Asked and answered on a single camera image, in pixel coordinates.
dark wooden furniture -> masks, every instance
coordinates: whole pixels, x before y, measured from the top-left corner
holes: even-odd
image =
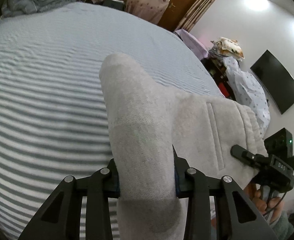
[[[209,72],[211,77],[214,79],[220,91],[227,98],[236,101],[234,92],[232,91],[228,83],[228,78],[226,76],[226,68],[224,64],[218,59],[214,59],[214,58],[204,58],[201,60],[201,63],[204,65],[205,69]]]

gray striped blanket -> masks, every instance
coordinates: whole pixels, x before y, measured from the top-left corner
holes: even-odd
[[[222,96],[174,34],[125,12],[72,3],[0,20],[0,227],[8,239],[65,176],[90,176],[112,158],[98,74],[113,52],[162,85]],[[85,209],[84,199],[82,238]],[[116,202],[110,214],[119,239]]]

bed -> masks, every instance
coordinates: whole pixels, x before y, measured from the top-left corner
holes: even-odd
[[[125,12],[72,3],[0,19],[0,228],[8,239],[65,176],[90,176],[112,158],[98,73],[113,52],[162,85],[222,96],[178,37]],[[84,199],[82,238],[85,206]],[[110,215],[119,239],[113,201]]]

wall-mounted tv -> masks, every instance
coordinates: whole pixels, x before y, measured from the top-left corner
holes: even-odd
[[[268,50],[250,68],[283,114],[294,104],[294,79]]]

screw head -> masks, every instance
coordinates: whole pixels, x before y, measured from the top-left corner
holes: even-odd
[[[64,181],[65,182],[72,182],[73,179],[74,179],[73,176],[67,176],[67,177],[65,177]]]
[[[225,176],[223,179],[224,179],[224,181],[227,182],[227,183],[232,182],[232,178],[229,177],[229,176]]]
[[[188,174],[195,174],[197,171],[196,171],[196,169],[194,169],[194,168],[189,168],[189,169],[187,169],[187,173]]]
[[[108,168],[103,168],[103,169],[100,170],[100,173],[101,173],[101,174],[108,174],[109,171],[110,171],[110,170],[109,170]]]

